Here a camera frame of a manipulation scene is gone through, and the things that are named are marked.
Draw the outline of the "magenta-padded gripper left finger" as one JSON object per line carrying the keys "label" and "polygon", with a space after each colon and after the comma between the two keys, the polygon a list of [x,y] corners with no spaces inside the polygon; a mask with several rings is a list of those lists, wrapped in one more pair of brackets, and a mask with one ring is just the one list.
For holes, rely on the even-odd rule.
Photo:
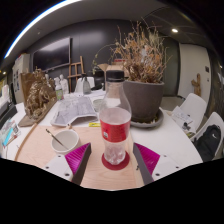
{"label": "magenta-padded gripper left finger", "polygon": [[76,185],[80,185],[91,152],[91,144],[84,144],[66,155],[56,155],[43,169]]}

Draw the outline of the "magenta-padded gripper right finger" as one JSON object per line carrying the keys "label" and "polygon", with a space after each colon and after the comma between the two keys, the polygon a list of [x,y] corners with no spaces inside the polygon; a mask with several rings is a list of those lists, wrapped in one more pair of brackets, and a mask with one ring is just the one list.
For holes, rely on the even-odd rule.
{"label": "magenta-padded gripper right finger", "polygon": [[168,155],[157,154],[138,143],[133,144],[133,154],[145,185],[181,169],[181,166]]}

